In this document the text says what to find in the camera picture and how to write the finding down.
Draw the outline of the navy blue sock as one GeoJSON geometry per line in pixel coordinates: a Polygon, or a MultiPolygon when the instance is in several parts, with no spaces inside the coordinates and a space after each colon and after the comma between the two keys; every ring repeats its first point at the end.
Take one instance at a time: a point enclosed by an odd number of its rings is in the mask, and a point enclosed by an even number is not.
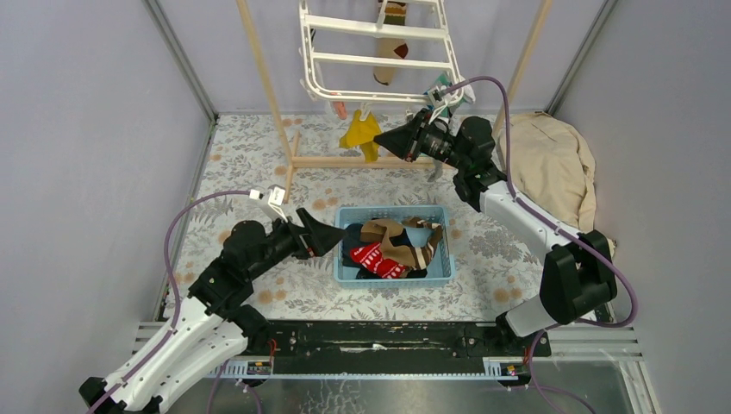
{"type": "Polygon", "coordinates": [[[352,259],[350,253],[356,248],[366,246],[366,243],[360,240],[362,226],[362,223],[352,223],[345,228],[345,236],[341,241],[341,262],[344,267],[360,267],[360,264],[352,259]]]}

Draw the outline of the yellow sock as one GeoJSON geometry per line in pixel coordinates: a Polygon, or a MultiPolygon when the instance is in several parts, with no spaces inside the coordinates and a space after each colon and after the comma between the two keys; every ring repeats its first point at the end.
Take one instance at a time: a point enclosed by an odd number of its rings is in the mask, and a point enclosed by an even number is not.
{"type": "Polygon", "coordinates": [[[339,140],[339,147],[359,147],[366,163],[375,162],[378,160],[379,145],[374,138],[381,133],[379,123],[372,113],[362,117],[362,111],[356,110],[347,132],[339,140]]]}

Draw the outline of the red white dotted sock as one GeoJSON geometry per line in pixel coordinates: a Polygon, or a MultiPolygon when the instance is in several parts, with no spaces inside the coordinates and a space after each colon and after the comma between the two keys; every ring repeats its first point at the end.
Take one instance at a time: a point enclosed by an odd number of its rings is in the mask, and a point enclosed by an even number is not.
{"type": "Polygon", "coordinates": [[[384,257],[378,242],[351,249],[349,257],[381,279],[401,279],[409,271],[409,267],[384,257]]]}

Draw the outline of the white plastic clip hanger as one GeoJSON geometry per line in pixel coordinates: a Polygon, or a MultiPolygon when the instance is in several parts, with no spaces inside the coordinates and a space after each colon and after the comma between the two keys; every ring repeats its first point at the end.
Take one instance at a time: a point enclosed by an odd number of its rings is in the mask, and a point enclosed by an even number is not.
{"type": "Polygon", "coordinates": [[[432,103],[434,85],[462,81],[442,1],[297,4],[301,86],[312,100],[432,103]]]}

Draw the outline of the brown tan sock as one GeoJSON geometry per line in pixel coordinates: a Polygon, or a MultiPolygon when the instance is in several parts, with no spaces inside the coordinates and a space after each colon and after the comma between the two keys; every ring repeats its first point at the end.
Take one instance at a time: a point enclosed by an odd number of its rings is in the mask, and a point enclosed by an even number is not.
{"type": "Polygon", "coordinates": [[[362,225],[359,240],[361,242],[379,242],[379,249],[385,259],[395,261],[410,269],[423,270],[428,266],[429,253],[424,248],[414,247],[408,238],[406,228],[424,228],[427,222],[411,217],[403,223],[389,218],[374,219],[362,225]]]}

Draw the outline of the brown white striped sock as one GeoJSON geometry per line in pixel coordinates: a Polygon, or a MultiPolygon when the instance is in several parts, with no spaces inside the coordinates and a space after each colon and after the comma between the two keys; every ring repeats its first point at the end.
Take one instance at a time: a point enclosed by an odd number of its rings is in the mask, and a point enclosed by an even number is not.
{"type": "Polygon", "coordinates": [[[414,243],[408,248],[409,255],[403,261],[407,267],[417,270],[425,270],[435,257],[438,246],[443,238],[444,229],[440,223],[429,222],[413,216],[404,221],[402,225],[407,229],[423,229],[428,231],[428,237],[422,246],[414,243]]]}

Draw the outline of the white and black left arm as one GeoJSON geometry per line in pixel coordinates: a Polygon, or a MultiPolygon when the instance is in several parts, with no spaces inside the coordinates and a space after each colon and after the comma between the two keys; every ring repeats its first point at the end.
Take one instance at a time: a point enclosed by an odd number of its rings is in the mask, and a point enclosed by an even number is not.
{"type": "Polygon", "coordinates": [[[79,388],[91,413],[166,413],[192,386],[236,355],[267,347],[270,325],[247,299],[253,282],[288,258],[322,257],[345,235],[304,208],[300,223],[279,217],[267,231],[241,221],[178,308],[140,351],[79,388]]]}

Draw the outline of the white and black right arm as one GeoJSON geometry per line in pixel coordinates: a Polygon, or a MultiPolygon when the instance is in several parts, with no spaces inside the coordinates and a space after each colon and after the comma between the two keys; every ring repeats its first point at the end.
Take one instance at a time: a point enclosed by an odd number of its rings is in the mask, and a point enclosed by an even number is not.
{"type": "Polygon", "coordinates": [[[426,155],[455,168],[459,199],[498,220],[543,266],[539,292],[497,318],[494,342],[499,351],[518,354],[528,345],[528,336],[573,323],[616,297],[607,238],[596,230],[567,228],[521,195],[492,161],[495,142],[488,120],[468,116],[452,133],[447,123],[431,116],[430,110],[421,110],[374,141],[401,160],[426,155]]]}

